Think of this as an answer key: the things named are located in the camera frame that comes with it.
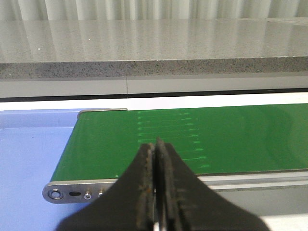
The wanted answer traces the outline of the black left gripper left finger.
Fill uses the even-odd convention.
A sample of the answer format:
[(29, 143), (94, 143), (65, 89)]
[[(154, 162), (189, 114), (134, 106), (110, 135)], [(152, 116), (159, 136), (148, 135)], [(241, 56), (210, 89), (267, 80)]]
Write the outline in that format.
[(63, 219), (58, 231), (151, 231), (154, 228), (152, 144), (140, 146), (122, 176), (82, 210)]

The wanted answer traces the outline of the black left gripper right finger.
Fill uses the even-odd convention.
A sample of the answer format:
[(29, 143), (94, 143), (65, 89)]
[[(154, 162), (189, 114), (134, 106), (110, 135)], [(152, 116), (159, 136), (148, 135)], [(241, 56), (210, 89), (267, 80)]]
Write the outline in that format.
[(258, 216), (204, 184), (170, 143), (156, 141), (157, 193), (168, 231), (267, 231)]

